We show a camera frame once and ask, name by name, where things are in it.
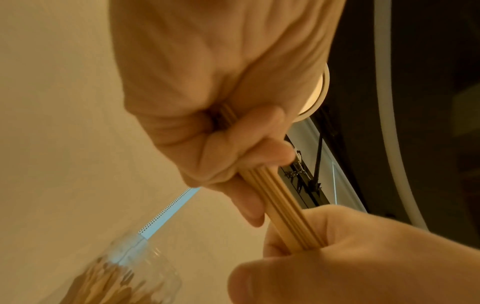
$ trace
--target blue line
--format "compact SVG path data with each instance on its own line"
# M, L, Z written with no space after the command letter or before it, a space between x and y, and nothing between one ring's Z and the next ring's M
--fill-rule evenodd
M163 226L180 208L188 202L200 188L189 188L174 200L167 208L157 215L150 223L148 223L139 234L145 239L149 239L160 227Z

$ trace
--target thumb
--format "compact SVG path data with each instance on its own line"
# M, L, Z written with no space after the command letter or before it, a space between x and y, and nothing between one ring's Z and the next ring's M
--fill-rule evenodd
M228 293L234 304L318 304L326 300L327 281L323 253L312 250L238 266L228 280Z

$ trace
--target white circular rim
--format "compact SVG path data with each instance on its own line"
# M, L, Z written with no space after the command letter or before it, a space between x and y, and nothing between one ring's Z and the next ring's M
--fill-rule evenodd
M293 122L298 122L307 117L310 117L310 115L313 114L316 110L318 110L319 107L322 105L322 103L324 103L325 97L327 96L327 92L329 91L329 86L330 86L330 70L327 64L325 64L325 70L323 71L321 79L323 84L321 87L320 94L316 99L315 103L308 110L299 114Z

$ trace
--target fingernail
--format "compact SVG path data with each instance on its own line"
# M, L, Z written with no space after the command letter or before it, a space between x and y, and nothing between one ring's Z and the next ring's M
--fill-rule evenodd
M247 267L239 266L228 279L228 294L233 304L252 304L254 302L252 276Z

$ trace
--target beige table surface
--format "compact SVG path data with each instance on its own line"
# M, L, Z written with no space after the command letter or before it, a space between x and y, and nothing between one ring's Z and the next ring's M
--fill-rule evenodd
M186 187L123 110L105 0L0 1L0 96L1 302L35 303ZM199 192L155 236L184 279L177 302L225 302L261 234Z

